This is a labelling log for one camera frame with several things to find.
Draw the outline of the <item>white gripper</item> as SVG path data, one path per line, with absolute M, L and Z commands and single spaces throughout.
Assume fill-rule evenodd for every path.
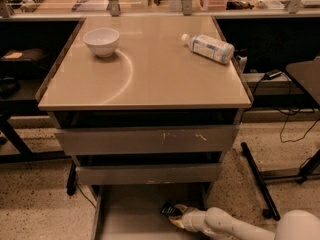
M 183 216 L 170 216 L 169 221 L 173 225 L 181 229 L 185 228 L 190 232 L 204 232 L 207 229 L 205 211 L 184 204 L 176 204 L 175 208 L 177 208 Z

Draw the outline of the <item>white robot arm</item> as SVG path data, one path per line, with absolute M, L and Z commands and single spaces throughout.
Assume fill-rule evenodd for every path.
M 274 232 L 232 217 L 211 207 L 199 210 L 183 204 L 166 203 L 161 209 L 172 224 L 189 232 L 201 232 L 212 240 L 320 240 L 320 219 L 303 210 L 287 212 Z

